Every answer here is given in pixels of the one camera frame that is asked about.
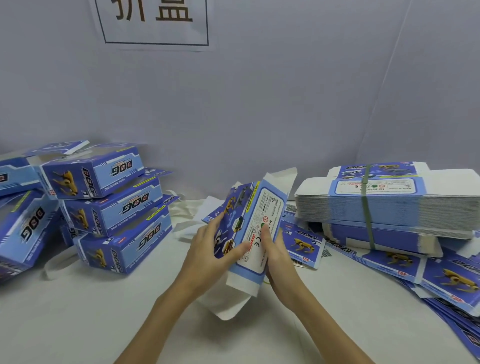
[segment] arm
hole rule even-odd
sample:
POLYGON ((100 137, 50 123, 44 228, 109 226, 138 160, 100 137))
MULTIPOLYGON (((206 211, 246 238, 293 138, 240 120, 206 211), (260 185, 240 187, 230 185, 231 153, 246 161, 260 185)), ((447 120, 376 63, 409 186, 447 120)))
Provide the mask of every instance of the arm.
POLYGON ((214 236, 223 215, 197 231, 177 278, 157 298, 144 324, 114 364, 155 364, 183 311, 246 253, 249 244, 242 243, 223 258, 215 258, 214 236))
POLYGON ((273 242, 264 225, 262 244, 268 253, 267 276, 275 294, 305 326, 325 361, 328 364, 373 364, 303 284, 285 248, 282 232, 273 242))

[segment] chinese character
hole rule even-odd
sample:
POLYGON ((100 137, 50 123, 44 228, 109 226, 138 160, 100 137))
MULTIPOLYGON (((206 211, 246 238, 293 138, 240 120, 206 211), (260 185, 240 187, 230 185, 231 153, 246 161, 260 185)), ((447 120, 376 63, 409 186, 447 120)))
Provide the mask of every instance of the chinese character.
MULTIPOLYGON (((162 0, 162 4, 185 4, 185 0, 162 0)), ((193 19, 188 17, 188 8, 186 6, 159 6, 160 16, 157 20, 176 21, 176 22, 192 22, 193 19)))
MULTIPOLYGON (((123 7, 121 4, 121 0, 112 0, 112 4, 117 3, 119 6, 119 12, 120 14, 117 15, 118 20, 123 19, 123 7)), ((145 21, 145 15, 144 15, 144 5, 142 3, 142 0, 138 0, 138 9, 140 10, 140 20, 142 22, 145 21)), ((132 0, 128 0, 128 13, 127 13, 127 20, 130 20, 132 18, 132 0)))

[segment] hand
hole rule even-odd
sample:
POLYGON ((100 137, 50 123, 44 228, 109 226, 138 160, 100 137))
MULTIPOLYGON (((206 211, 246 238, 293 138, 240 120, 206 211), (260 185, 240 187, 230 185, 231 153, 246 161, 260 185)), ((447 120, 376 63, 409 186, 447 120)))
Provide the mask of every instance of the hand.
POLYGON ((212 287, 250 247, 248 242, 243 242, 220 259, 214 256, 214 238, 223 215, 222 212, 207 226, 198 229, 180 273, 173 283, 173 285, 186 292, 191 301, 194 301, 212 287))
POLYGON ((280 302, 295 312, 295 304, 298 303, 304 292, 308 292, 308 289, 300 279, 287 252, 282 230, 278 230, 274 243, 268 225, 263 225, 262 244, 268 254, 267 277, 270 285, 280 302))

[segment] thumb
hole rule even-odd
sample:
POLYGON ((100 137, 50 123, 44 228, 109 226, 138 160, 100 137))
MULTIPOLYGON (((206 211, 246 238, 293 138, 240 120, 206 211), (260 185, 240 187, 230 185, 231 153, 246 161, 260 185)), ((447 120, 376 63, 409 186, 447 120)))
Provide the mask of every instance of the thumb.
POLYGON ((235 263, 237 260, 242 258, 249 248, 250 248, 250 242, 243 242, 239 246, 230 250, 220 260, 223 261, 222 263, 225 264, 227 267, 230 267, 233 263, 235 263))

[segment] person's right hand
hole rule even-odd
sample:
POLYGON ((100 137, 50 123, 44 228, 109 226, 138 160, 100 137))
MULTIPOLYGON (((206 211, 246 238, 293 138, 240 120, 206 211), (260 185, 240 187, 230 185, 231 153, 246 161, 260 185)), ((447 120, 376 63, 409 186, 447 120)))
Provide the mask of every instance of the person's right hand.
POLYGON ((295 311, 295 304, 308 289, 300 279, 283 242, 283 231, 278 230, 275 243, 267 224, 262 226, 262 244, 268 254, 267 277, 283 305, 295 311))

